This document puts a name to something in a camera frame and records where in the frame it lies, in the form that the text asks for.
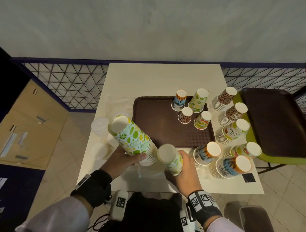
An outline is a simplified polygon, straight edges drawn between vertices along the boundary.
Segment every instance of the hand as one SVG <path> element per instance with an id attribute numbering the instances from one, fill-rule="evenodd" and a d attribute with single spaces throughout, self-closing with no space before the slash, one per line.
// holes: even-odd
<path id="1" fill-rule="evenodd" d="M 202 186 L 198 174 L 196 173 L 194 159 L 189 157 L 188 154 L 182 150 L 179 150 L 178 152 L 183 157 L 182 172 L 177 176 L 173 176 L 169 172 L 165 171 L 165 175 L 167 180 L 174 184 L 181 194 L 188 197 L 192 192 L 202 190 Z"/>
<path id="2" fill-rule="evenodd" d="M 124 154 L 124 149 L 119 146 L 100 169 L 107 172 L 114 180 L 120 176 L 129 166 L 144 160 L 146 157 L 146 153 L 140 153 L 131 156 Z"/>

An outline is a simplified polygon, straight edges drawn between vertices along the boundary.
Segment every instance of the gray wall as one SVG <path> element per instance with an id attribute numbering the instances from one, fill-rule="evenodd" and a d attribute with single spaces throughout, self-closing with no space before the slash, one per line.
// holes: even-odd
<path id="1" fill-rule="evenodd" d="M 305 62 L 305 0 L 0 0 L 11 56 Z"/>

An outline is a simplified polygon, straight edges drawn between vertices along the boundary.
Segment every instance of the white table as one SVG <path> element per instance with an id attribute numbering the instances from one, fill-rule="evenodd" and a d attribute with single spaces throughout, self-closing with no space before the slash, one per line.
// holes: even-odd
<path id="1" fill-rule="evenodd" d="M 188 96 L 193 96 L 198 88 L 209 91 L 208 110 L 212 114 L 212 127 L 216 135 L 221 129 L 218 116 L 221 112 L 213 109 L 211 102 L 227 87 L 219 65 L 195 64 L 117 64 L 109 65 L 107 77 L 101 93 L 95 118 L 107 117 L 124 110 L 132 115 L 133 102 L 140 96 L 174 96 L 178 89 L 185 89 Z M 100 168 L 105 161 L 95 159 L 92 149 L 98 142 L 105 142 L 93 132 L 90 133 L 78 181 L 85 174 Z M 239 138 L 230 145 L 245 143 Z M 245 183 L 241 175 L 231 179 L 216 179 L 210 174 L 208 179 L 200 179 L 204 190 L 210 193 L 264 194 L 258 174 L 253 164 L 252 173 L 256 182 Z M 139 178 L 137 167 L 129 168 L 123 175 L 113 180 L 112 190 L 141 192 L 176 192 L 177 189 L 164 178 Z"/>

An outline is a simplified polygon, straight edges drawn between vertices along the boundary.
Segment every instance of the white sleeve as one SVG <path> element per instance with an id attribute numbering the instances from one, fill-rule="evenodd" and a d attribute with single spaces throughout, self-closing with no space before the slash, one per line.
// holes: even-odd
<path id="1" fill-rule="evenodd" d="M 75 197 L 67 197 L 18 226 L 17 232 L 86 232 L 89 214 Z"/>
<path id="2" fill-rule="evenodd" d="M 207 232 L 244 232 L 226 218 L 214 220 L 208 227 Z"/>

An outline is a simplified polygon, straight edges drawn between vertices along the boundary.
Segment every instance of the dark brown tray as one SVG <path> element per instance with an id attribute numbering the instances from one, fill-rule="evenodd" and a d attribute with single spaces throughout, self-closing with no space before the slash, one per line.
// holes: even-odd
<path id="1" fill-rule="evenodd" d="M 192 99 L 187 97 L 185 106 Z M 159 148 L 172 144 L 178 148 L 196 148 L 215 141 L 211 123 L 205 130 L 198 130 L 193 120 L 200 113 L 193 113 L 191 122 L 182 124 L 177 119 L 180 112 L 171 108 L 173 97 L 139 97 L 134 101 L 133 121 Z"/>
<path id="2" fill-rule="evenodd" d="M 290 93 L 279 89 L 244 88 L 241 98 L 256 141 L 264 154 L 306 157 L 306 120 Z"/>

